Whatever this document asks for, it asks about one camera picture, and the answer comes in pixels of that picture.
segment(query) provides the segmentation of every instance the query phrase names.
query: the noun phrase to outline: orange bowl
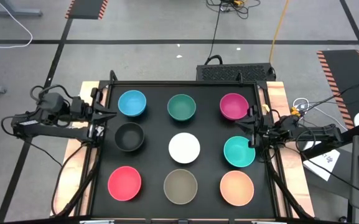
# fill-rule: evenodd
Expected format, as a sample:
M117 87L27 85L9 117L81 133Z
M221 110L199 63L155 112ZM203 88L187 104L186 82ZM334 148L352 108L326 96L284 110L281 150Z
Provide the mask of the orange bowl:
M254 196L254 184L247 174L234 170L227 172L221 179L222 197L231 205L244 206Z

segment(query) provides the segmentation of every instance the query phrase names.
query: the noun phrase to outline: desk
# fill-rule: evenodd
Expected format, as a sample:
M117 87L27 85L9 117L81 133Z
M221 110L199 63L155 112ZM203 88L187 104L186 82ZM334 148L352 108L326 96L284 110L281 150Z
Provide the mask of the desk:
M287 102L286 92L284 90L283 82L267 82L268 84L268 93L269 100L271 102L272 108L278 110L281 115L289 114L289 106ZM83 82L80 96L85 102L91 103L92 99L90 97L91 89L98 87L99 82ZM259 92L260 98L263 99L263 92ZM86 126L85 123L73 123L74 127ZM76 139L69 139L65 151L64 159L70 156L76 149L80 147L80 142ZM288 143L287 147L295 149L295 144L293 142ZM56 212L61 211L61 209L66 206L67 202L71 199L72 195L76 192L81 175L83 170L83 165L85 162L85 153L86 148L84 147L80 152L78 152L73 158L67 163L65 169L62 172L56 196L54 198L54 207ZM92 149L91 151L91 160L89 166L93 165L93 160L95 158L96 150ZM304 208L304 210L309 214L314 216L314 211L312 207L312 202L310 200L309 189L307 186L304 167L302 165L301 157L298 153L290 149L281 149L281 160L284 168L284 175L286 176L287 187L293 196L296 198L298 203ZM283 201L283 196L279 188L276 186L277 199L279 201L279 213L280 216L285 217L285 206ZM80 214L86 215L88 201L90 199L90 186L85 190Z

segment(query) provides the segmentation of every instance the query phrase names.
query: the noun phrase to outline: pink bowl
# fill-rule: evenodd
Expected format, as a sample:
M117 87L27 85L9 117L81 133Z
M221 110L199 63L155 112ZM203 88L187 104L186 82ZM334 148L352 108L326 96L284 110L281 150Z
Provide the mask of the pink bowl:
M222 97L219 107L224 117L237 120L247 115L248 102L240 94L228 93Z

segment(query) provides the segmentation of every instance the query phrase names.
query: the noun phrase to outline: gray carpet floor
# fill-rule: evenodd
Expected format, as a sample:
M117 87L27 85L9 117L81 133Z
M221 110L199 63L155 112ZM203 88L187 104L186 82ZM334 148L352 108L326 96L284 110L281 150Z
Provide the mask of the gray carpet floor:
M35 40L60 39L70 0L11 1L17 7L39 8L44 12L42 17L18 18ZM249 10L247 20L234 13L221 14L216 38L271 40L285 0L261 2ZM346 0L346 3L359 28L359 1ZM100 21L74 20L68 39L211 39L216 19L217 14L205 7L205 0L115 0L110 1ZM0 17L0 39L28 38L12 19ZM291 1L278 39L357 40L338 0ZM0 85L8 89L5 95L0 95L0 120L35 108L29 90L44 84L56 49L55 44L0 49ZM277 80L285 84L289 104L298 97L319 101L332 95L316 51L341 49L359 50L359 45L275 46L273 66ZM194 80L196 66L204 63L209 51L210 44L67 44L52 83L67 87L76 95L83 81L107 80L111 69L120 80ZM225 63L267 62L269 51L270 45L263 44L217 44L213 49ZM323 104L320 109L342 122L335 104ZM311 111L306 119L317 125L334 122L318 111ZM33 143L63 160L66 139L37 137ZM0 128L0 206L21 147L21 140L4 134ZM32 147L5 221L47 218L57 173L58 166ZM311 185L309 190L317 217L336 220L346 215L346 199Z

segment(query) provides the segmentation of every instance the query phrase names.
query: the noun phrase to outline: yellow cable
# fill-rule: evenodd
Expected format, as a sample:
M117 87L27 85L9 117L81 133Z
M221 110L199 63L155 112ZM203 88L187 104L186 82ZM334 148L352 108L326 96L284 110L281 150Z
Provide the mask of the yellow cable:
M276 41L277 34L279 33L279 29L281 27L281 22L283 21L284 15L286 14L287 7L289 5L289 1L290 0L286 0L286 4L284 5L283 12L281 13L281 16L280 16L279 24L277 25L276 32L274 33L274 37L273 37L273 41L272 41L272 47L271 47L271 53L269 54L269 63L272 63L274 43Z

